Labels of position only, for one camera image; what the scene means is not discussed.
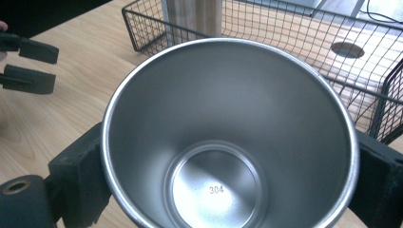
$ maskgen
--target metal cylinder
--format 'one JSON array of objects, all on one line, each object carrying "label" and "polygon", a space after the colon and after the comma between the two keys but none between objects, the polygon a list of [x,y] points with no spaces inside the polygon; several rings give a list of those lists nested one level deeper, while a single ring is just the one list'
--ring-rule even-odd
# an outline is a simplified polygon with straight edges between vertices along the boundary
[{"label": "metal cylinder", "polygon": [[228,38],[157,54],[118,87],[107,181],[144,227],[325,227],[355,190],[348,111],[309,66]]},{"label": "metal cylinder", "polygon": [[[221,36],[222,0],[163,0],[165,21],[210,37]],[[175,44],[195,40],[196,35],[169,27]]]}]

